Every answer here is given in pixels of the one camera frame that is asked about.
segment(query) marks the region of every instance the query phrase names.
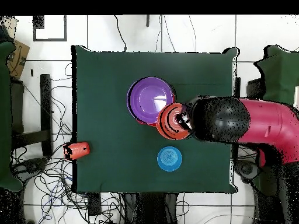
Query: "blue bowl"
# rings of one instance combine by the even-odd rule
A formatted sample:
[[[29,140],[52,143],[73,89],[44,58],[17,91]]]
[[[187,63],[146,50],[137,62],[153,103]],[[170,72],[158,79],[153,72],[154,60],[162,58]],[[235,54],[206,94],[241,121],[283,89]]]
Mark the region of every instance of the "blue bowl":
[[[177,148],[167,146],[160,150],[157,161],[162,170],[173,172],[180,167],[182,154]]]

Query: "green cloth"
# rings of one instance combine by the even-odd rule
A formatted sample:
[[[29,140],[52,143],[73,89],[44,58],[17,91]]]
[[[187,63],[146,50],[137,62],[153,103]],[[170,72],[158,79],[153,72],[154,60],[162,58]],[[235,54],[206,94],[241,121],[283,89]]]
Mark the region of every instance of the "green cloth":
[[[9,168],[12,145],[11,80],[6,65],[8,55],[16,47],[11,42],[0,43],[0,187],[20,191],[22,182],[11,174]]]
[[[236,48],[224,54],[75,49],[77,139],[91,147],[89,155],[77,160],[78,192],[236,192],[230,185],[231,145],[165,139],[156,128],[136,122],[126,103],[130,86],[146,76],[169,82],[177,102],[197,95],[231,96]],[[157,154],[166,146],[182,153],[176,171],[163,171],[157,164]]]
[[[292,106],[295,87],[299,86],[299,52],[285,51],[277,45],[265,49],[264,59],[255,63],[266,82],[263,100]]]

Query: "purple bowl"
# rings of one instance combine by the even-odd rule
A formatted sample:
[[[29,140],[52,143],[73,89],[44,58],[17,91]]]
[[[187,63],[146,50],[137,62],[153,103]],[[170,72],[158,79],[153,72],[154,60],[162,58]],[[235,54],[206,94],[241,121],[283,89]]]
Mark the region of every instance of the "purple bowl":
[[[138,80],[127,95],[127,106],[132,116],[147,124],[156,123],[159,112],[172,102],[170,86],[155,77]]]

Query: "cable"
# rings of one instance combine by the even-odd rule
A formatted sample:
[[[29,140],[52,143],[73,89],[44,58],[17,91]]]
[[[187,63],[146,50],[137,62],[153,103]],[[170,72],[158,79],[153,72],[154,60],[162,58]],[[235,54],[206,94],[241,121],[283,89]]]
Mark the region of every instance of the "cable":
[[[244,157],[245,157],[245,158],[252,158],[253,160],[255,160],[254,155],[256,155],[256,153],[249,154],[245,148],[243,148],[243,147],[241,147],[241,146],[239,146],[239,148],[242,149],[242,150],[247,154],[246,156],[241,156],[242,158],[244,158]]]
[[[165,26],[166,26],[166,30],[167,30],[167,33],[168,33],[169,41],[171,42],[172,48],[173,48],[173,50],[175,51],[175,47],[174,47],[173,44],[172,44],[171,37],[170,37],[169,32],[168,32],[167,22],[166,22],[165,15],[164,15],[164,20],[165,20]]]
[[[20,154],[19,157],[17,158],[18,163],[20,163],[20,157],[27,152],[27,148],[25,146],[23,148],[25,149],[25,151],[22,154]]]
[[[69,86],[56,86],[56,87],[53,87],[50,91],[52,91],[53,89],[56,89],[56,88],[72,88],[72,87],[69,87]]]
[[[62,219],[62,218],[64,218],[64,215],[67,213],[67,211],[68,211],[68,207],[67,206],[65,206],[65,208],[67,209],[66,211],[64,211],[64,213],[62,214],[62,216],[59,218],[59,220],[58,220],[58,223],[57,224],[59,224],[59,222],[60,222],[60,220]]]
[[[194,29],[194,27],[193,27],[193,23],[192,23],[192,21],[191,21],[191,17],[190,17],[190,15],[188,15],[189,16],[189,19],[190,19],[190,22],[191,22],[191,25],[192,25],[192,28],[193,28],[193,33],[194,33],[194,37],[195,37],[195,52],[197,52],[197,48],[196,48],[196,34],[195,34],[195,29]]]
[[[160,15],[160,17],[159,17],[159,23],[160,23],[160,26],[161,26],[161,15]],[[161,31],[162,31],[162,29],[159,31],[159,33],[158,33],[158,37],[157,37],[157,41],[156,41],[156,50],[155,50],[155,52],[157,51],[157,44],[158,44],[158,40],[159,40],[159,35],[160,35],[160,33],[161,33]]]
[[[265,220],[265,219],[261,219],[261,218],[255,218],[253,216],[245,216],[245,215],[232,215],[232,214],[223,214],[223,215],[218,215],[218,216],[214,216],[211,219],[207,220],[204,224],[207,224],[209,221],[217,218],[217,217],[221,217],[221,216],[243,216],[243,217],[248,217],[248,218],[252,218],[252,219],[256,219],[259,221],[265,221],[265,222],[278,222],[277,220]]]
[[[161,15],[161,52],[163,52],[163,18],[162,18],[162,15]]]
[[[183,216],[184,216],[184,224],[185,224],[185,205],[184,205],[184,201],[185,201],[185,193],[183,195]]]
[[[118,29],[118,31],[119,31],[120,38],[121,38],[121,40],[122,40],[123,43],[124,43],[124,51],[127,51],[127,44],[124,42],[123,36],[121,36],[120,30],[119,30],[119,20],[118,20],[118,18],[116,17],[116,15],[114,15],[114,16],[115,16],[115,18],[116,18],[116,26],[117,26],[117,29]]]
[[[72,75],[67,75],[67,67],[72,64],[71,62],[69,64],[67,64],[67,66],[64,68],[64,75],[66,76],[70,76],[69,78],[61,78],[61,79],[57,79],[57,80],[54,80],[54,79],[51,79],[51,81],[53,82],[58,82],[58,81],[61,81],[61,80],[67,80],[67,79],[71,79],[72,78]]]
[[[169,218],[171,219],[171,224],[173,224],[173,219],[172,219],[171,211],[169,210],[167,202],[165,202],[165,204],[166,204],[166,207],[167,207],[167,210],[168,210]]]
[[[176,216],[176,217],[179,217],[179,216],[185,216],[185,215],[190,211],[190,205],[189,205],[186,201],[179,201],[179,202],[176,203],[176,206],[177,206],[177,204],[180,203],[180,202],[183,202],[183,205],[184,205],[184,203],[186,203],[186,204],[188,205],[188,210],[187,210],[187,212],[184,212],[183,214],[178,215],[178,216]]]

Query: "green table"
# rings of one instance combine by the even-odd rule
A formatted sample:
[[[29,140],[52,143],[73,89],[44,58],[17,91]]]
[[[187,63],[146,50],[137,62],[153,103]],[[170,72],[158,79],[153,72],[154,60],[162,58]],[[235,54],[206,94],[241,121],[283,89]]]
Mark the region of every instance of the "green table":
[[[197,95],[231,96],[236,55],[236,48],[198,54],[90,52],[73,46],[73,128],[77,142],[91,147],[88,156],[77,160],[77,191],[236,192],[230,184],[231,145],[167,140],[156,128],[136,122],[126,104],[130,86],[146,76],[169,82],[177,102]],[[163,171],[157,164],[165,146],[182,153],[176,171]]]

